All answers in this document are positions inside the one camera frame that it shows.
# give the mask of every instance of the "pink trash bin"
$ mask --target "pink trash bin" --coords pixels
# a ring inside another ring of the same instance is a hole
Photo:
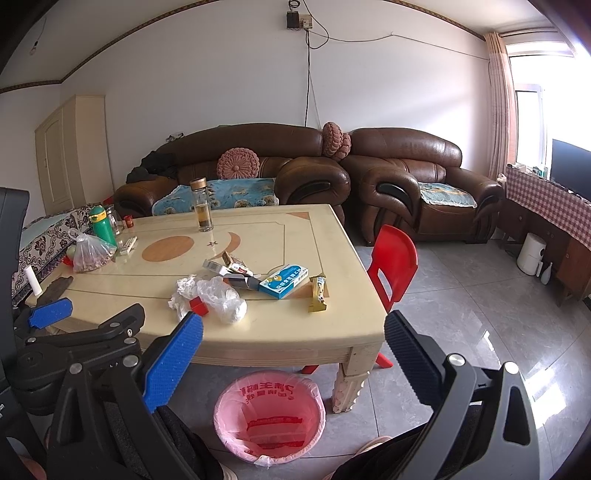
[[[308,452],[322,435],[325,415],[312,380],[263,370],[239,378],[222,392],[213,424],[230,452],[270,467]]]

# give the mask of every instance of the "cigarette pack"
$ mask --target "cigarette pack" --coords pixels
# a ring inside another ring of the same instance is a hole
[[[252,270],[250,270],[242,260],[231,256],[228,252],[222,253],[222,260],[226,264],[228,270],[231,270],[234,273],[241,273],[243,275],[248,275],[249,277],[254,277]]]
[[[223,276],[224,282],[234,288],[248,288],[248,290],[258,290],[261,281],[255,277],[242,275],[241,273],[228,273]]]
[[[216,263],[212,260],[205,260],[203,262],[203,266],[204,268],[207,268],[208,270],[211,270],[212,272],[215,272],[218,275],[221,275],[222,277],[230,273],[228,267],[225,267],[224,265]]]

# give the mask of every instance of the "plastic bag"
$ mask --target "plastic bag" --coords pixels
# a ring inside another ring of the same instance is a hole
[[[279,370],[237,379],[213,410],[213,425],[224,446],[245,462],[267,468],[309,452],[325,424],[318,386]]]
[[[74,271],[89,272],[103,267],[111,261],[117,247],[108,244],[97,236],[87,235],[75,228],[70,228],[70,236],[76,239],[74,253]]]
[[[208,308],[212,309],[223,323],[236,323],[246,315],[246,301],[222,277],[202,280],[196,275],[177,281],[177,291],[168,302],[168,306],[177,310],[178,321],[191,311],[189,301],[200,297]]]

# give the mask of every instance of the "pink round cushion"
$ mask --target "pink round cushion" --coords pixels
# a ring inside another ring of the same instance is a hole
[[[343,158],[345,158],[347,155],[349,155],[350,151],[351,151],[351,135],[343,134],[343,143],[341,144],[339,149],[336,151],[336,153],[332,156],[332,159],[336,160],[336,161],[341,161]]]
[[[334,122],[327,122],[322,127],[322,154],[332,157],[343,143],[343,132]]]
[[[259,158],[249,148],[231,148],[217,161],[220,180],[255,179],[261,169]]]

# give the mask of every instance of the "orange circle inlay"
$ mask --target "orange circle inlay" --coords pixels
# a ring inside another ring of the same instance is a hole
[[[164,262],[180,257],[191,250],[195,240],[189,236],[169,236],[148,245],[142,252],[146,262]]]

